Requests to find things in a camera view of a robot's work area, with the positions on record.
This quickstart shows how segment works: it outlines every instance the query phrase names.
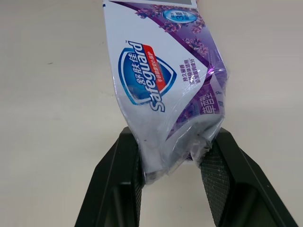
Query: plastic wrapper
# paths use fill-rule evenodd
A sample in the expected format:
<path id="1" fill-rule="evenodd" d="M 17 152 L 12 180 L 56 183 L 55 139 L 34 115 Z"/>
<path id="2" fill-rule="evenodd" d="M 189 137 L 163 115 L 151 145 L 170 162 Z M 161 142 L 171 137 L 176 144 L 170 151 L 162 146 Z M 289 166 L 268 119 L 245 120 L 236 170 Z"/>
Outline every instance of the plastic wrapper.
<path id="1" fill-rule="evenodd" d="M 187 157 L 200 163 L 224 119 L 228 76 L 196 2 L 103 3 L 116 98 L 146 182 Z"/>

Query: beige background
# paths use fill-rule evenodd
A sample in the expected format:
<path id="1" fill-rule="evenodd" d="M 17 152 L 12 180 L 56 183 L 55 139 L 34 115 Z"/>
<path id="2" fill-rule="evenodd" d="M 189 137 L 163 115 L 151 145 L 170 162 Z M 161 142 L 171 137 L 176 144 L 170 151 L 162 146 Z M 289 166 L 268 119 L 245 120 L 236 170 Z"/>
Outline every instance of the beige background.
<path id="1" fill-rule="evenodd" d="M 201 0 L 230 72 L 224 127 L 303 225 L 303 15 L 297 0 Z M 99 0 L 0 1 L 0 226 L 73 226 L 126 123 Z M 142 227 L 213 227 L 201 176 L 143 191 Z"/>

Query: safeguard logo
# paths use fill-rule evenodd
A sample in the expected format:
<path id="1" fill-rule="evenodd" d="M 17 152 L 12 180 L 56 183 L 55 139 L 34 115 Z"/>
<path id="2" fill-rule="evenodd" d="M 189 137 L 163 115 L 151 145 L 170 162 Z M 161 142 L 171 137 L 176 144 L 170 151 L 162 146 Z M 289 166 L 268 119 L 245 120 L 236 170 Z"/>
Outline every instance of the safeguard logo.
<path id="1" fill-rule="evenodd" d="M 119 58 L 119 77 L 134 105 L 149 104 L 153 111 L 165 112 L 162 96 L 175 82 L 176 72 L 156 57 L 152 47 L 128 41 Z"/>

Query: soap package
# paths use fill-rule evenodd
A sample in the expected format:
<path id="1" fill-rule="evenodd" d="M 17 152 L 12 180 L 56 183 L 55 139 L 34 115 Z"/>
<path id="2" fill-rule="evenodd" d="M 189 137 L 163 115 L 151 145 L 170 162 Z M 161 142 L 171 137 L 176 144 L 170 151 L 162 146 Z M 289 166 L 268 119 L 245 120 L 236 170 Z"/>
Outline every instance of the soap package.
<path id="1" fill-rule="evenodd" d="M 104 0 L 103 9 L 116 98 L 146 183 L 186 158 L 199 164 L 224 119 L 228 75 L 196 2 Z"/>

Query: red banner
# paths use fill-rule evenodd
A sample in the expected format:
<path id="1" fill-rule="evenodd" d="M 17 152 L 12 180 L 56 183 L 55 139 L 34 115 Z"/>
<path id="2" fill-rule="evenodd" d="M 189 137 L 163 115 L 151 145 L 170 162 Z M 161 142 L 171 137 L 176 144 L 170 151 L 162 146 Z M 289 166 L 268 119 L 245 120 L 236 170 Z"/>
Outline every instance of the red banner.
<path id="1" fill-rule="evenodd" d="M 150 68 L 156 76 L 156 84 L 157 84 L 158 90 L 161 91 L 163 88 L 165 88 L 166 83 L 163 78 L 163 74 L 161 72 L 160 64 L 157 62 L 156 55 L 153 52 L 153 49 L 151 46 L 143 45 L 143 49 L 145 51 L 147 61 L 150 65 Z"/>

